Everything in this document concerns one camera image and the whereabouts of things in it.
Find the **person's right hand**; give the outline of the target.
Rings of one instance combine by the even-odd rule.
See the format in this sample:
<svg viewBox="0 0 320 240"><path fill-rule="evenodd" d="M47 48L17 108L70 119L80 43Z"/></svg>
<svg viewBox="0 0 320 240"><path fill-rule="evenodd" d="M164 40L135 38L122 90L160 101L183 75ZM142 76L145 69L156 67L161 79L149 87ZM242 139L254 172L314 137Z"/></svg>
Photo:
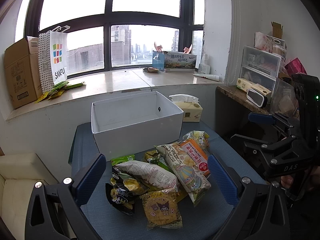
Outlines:
<svg viewBox="0 0 320 240"><path fill-rule="evenodd" d="M281 184L286 189L289 189L293 183L293 178L291 176L281 176Z"/></svg>

